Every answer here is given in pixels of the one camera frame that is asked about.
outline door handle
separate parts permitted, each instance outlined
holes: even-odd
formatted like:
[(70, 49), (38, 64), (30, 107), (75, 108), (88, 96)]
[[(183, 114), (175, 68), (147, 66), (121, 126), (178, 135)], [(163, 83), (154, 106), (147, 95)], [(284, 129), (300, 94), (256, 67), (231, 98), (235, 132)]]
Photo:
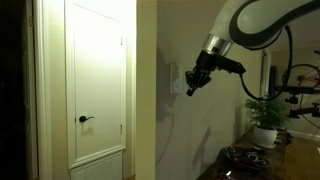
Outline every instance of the door handle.
[(91, 116), (91, 117), (86, 118), (85, 116), (80, 116), (80, 117), (79, 117), (79, 121), (80, 121), (80, 122), (86, 122), (87, 120), (89, 120), (89, 119), (91, 119), (91, 118), (94, 118), (94, 117)]

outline door panel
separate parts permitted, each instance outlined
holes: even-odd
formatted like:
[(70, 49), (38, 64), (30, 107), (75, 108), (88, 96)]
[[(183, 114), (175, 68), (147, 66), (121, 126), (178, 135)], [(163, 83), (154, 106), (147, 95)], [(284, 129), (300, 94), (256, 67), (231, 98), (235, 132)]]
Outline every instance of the door panel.
[(71, 180), (122, 180), (122, 154), (116, 153), (71, 170)]
[[(122, 146), (124, 51), (113, 18), (73, 6), (76, 157)], [(81, 116), (94, 117), (79, 122)]]
[(75, 5), (101, 14), (105, 17), (120, 20), (122, 12), (121, 0), (74, 0)]

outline robotic arm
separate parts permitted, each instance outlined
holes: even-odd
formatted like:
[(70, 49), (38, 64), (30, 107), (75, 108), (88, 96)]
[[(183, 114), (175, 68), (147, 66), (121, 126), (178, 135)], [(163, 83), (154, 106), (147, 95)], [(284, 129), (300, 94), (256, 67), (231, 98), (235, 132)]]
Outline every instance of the robotic arm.
[(250, 50), (277, 40), (283, 26), (320, 8), (320, 0), (227, 0), (192, 71), (186, 72), (188, 96), (211, 81), (215, 69), (243, 74), (239, 62), (226, 58), (233, 43)]

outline white door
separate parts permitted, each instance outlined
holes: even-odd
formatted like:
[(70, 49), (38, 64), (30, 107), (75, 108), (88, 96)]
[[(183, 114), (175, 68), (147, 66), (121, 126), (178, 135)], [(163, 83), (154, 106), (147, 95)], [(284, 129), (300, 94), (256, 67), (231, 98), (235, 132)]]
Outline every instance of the white door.
[(71, 167), (124, 148), (125, 48), (115, 2), (120, 1), (79, 0), (67, 6)]
[(33, 44), (32, 0), (25, 0), (22, 28), (26, 161), (28, 179), (38, 177), (36, 92)]

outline black cable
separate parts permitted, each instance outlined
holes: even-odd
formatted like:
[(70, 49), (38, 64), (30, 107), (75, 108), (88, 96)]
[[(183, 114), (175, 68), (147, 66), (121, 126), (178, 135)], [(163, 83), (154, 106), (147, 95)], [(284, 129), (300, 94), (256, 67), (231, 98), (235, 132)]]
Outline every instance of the black cable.
[(242, 88), (246, 92), (246, 94), (249, 97), (251, 97), (252, 99), (255, 99), (255, 100), (258, 100), (258, 101), (270, 101), (270, 100), (273, 100), (273, 99), (277, 98), (278, 96), (280, 96), (280, 94), (282, 94), (283, 90), (287, 87), (287, 84), (288, 84), (288, 81), (289, 81), (289, 77), (290, 77), (290, 73), (291, 73), (291, 66), (292, 66), (292, 34), (291, 34), (290, 27), (288, 25), (285, 26), (285, 30), (287, 31), (288, 40), (289, 40), (289, 62), (288, 62), (287, 74), (282, 79), (281, 89), (276, 95), (274, 95), (274, 96), (272, 96), (270, 98), (264, 99), (263, 97), (256, 97), (248, 90), (246, 84), (244, 83), (242, 74), (240, 74)]
[[(302, 104), (302, 99), (303, 99), (303, 94), (301, 94), (301, 99), (300, 99), (300, 109), (301, 109), (301, 104)], [(316, 124), (314, 124), (313, 122), (311, 122), (308, 118), (306, 118), (303, 114), (301, 114), (301, 116), (306, 120), (306, 121), (308, 121), (310, 124), (312, 124), (313, 126), (315, 126), (315, 127), (317, 127), (318, 129), (320, 129), (320, 127), (319, 126), (317, 126)]]

